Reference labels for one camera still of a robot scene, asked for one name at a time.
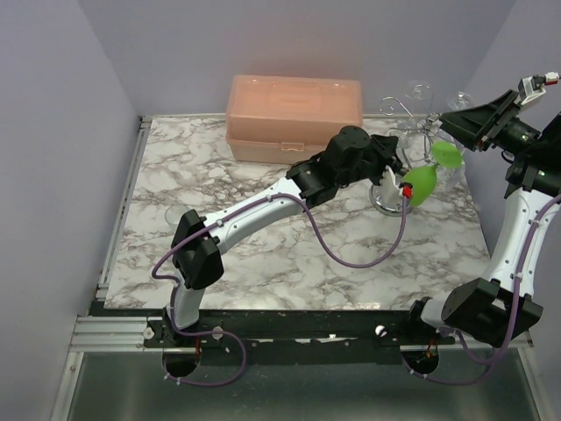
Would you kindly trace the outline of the tall clear wine glass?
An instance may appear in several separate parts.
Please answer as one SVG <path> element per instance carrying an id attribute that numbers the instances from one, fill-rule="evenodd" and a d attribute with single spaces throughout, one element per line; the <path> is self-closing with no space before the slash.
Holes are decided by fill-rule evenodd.
<path id="1" fill-rule="evenodd" d="M 426 117 L 431 113 L 434 93 L 426 81 L 414 80 L 408 83 L 403 98 L 398 103 L 399 110 L 405 118 L 397 123 L 397 129 L 410 132 L 422 128 Z"/>

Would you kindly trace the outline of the green plastic goblet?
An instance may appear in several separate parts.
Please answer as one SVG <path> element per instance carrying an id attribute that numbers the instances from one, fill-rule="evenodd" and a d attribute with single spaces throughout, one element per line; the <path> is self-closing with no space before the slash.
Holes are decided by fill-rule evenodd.
<path id="1" fill-rule="evenodd" d="M 437 185 L 437 169 L 439 167 L 454 168 L 458 164 L 449 155 L 440 150 L 440 146 L 447 146 L 449 142 L 437 141 L 430 150 L 432 164 L 409 170 L 401 182 L 410 183 L 413 187 L 413 197 L 409 201 L 410 206 L 420 206 L 434 191 Z"/>

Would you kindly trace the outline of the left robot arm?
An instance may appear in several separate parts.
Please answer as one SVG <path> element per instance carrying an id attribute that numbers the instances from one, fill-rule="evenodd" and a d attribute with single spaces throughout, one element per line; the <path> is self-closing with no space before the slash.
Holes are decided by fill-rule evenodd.
<path id="1" fill-rule="evenodd" d="M 258 194 L 206 216 L 195 210 L 183 213 L 165 255 L 176 271 L 171 277 L 174 289 L 167 306 L 165 337 L 175 346 L 193 339 L 204 291 L 224 274 L 223 255 L 255 232 L 284 218 L 309 214 L 340 189 L 363 180 L 375 186 L 390 185 L 402 201 L 403 188 L 395 180 L 402 168 L 397 146 L 395 136 L 370 135 L 348 125 L 322 152 L 295 163 Z"/>

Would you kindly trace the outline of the small clear glass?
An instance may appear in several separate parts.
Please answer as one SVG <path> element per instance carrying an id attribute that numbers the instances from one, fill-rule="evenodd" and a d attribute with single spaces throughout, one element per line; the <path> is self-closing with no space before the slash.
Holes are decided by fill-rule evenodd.
<path id="1" fill-rule="evenodd" d="M 181 221 L 181 217 L 189 211 L 189 207 L 184 204 L 174 204 L 167 208 L 165 220 L 171 228 L 175 228 Z"/>

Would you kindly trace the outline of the clear stemmed wine glass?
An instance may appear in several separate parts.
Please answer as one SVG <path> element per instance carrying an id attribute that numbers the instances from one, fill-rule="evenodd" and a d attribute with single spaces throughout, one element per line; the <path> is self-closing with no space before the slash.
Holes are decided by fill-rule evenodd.
<path id="1" fill-rule="evenodd" d="M 475 100 L 464 91 L 450 94 L 446 99 L 447 112 L 464 111 L 475 106 Z"/>

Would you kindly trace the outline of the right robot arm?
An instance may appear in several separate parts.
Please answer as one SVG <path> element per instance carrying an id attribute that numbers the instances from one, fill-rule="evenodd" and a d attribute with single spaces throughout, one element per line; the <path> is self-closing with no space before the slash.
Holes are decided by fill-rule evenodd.
<path id="1" fill-rule="evenodd" d="M 534 271 L 560 209 L 560 118 L 542 131 L 523 123 L 518 115 L 533 99 L 510 89 L 485 105 L 441 115 L 442 130 L 462 146 L 481 152 L 499 147 L 514 160 L 505 176 L 505 215 L 488 266 L 444 300 L 415 301 L 403 322 L 409 341 L 421 344 L 445 329 L 506 347 L 541 318 L 543 308 L 533 300 Z"/>

